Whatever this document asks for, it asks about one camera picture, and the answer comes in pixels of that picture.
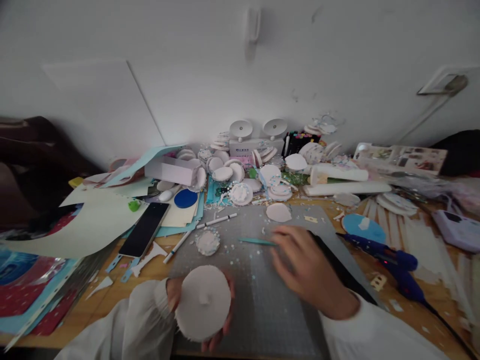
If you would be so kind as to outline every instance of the blue circle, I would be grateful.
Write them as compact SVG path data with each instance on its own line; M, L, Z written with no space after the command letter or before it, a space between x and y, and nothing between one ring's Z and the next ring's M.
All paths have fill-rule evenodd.
M173 199L173 201L175 202L175 205L178 206L180 209L186 209L195 204L198 197L199 196L196 192L184 189L180 191L177 195L175 195L175 199Z
M382 227L377 224L375 221L370 220L370 224L366 230L362 230L359 228L360 223L364 219L365 216L358 215L358 214L349 214L343 217L341 220L341 225L343 229L352 235L357 235L362 238L375 241L380 244L385 244L385 231Z

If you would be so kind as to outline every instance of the person's right hand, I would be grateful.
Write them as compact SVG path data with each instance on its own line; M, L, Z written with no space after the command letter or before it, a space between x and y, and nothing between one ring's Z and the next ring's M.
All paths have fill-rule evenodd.
M302 227L279 226L271 241L293 266L290 272L272 247L273 265L287 287L328 318L344 320L357 313L360 302L340 281L322 250Z

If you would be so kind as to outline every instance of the small white box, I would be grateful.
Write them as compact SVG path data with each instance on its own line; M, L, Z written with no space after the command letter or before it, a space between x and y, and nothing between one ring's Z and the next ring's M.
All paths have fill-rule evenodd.
M145 176L176 184L192 186L200 165L169 156L154 157L145 165Z

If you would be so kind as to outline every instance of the white wall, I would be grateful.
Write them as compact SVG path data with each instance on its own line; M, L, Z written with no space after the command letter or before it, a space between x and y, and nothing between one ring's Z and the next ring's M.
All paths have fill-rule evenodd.
M250 65L249 4L263 8ZM167 144L211 140L241 118L298 129L332 111L347 120L332 138L351 149L414 121L430 102L415 93L440 66L480 64L479 20L478 0L3 1L0 115L45 116L103 163L41 64L124 58ZM478 128L478 76L408 141Z

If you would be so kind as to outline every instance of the hand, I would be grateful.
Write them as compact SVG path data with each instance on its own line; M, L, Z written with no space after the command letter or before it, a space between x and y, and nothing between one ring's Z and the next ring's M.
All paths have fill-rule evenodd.
M201 343L202 353L208 350L210 350L210 352L213 352L214 349L217 347L217 345L220 344L220 341L222 341L223 337L227 335L230 331L230 324L232 322L232 316L233 316L232 310L234 307L234 299L235 299L235 286L234 286L234 278L226 271L223 271L223 274L225 275L228 286L230 287L230 294L231 294L230 311L228 312L228 315L225 320L225 324L223 325L221 330L217 332L211 339ZM180 296L182 294L182 283L184 282L184 279L185 277L177 277L177 278L168 279L166 281L168 308L170 309L171 313L173 313L179 306Z
M288 288L333 320L355 315L359 300L342 284L329 261L302 227L279 226L271 239L288 257L293 272L271 248L273 265Z

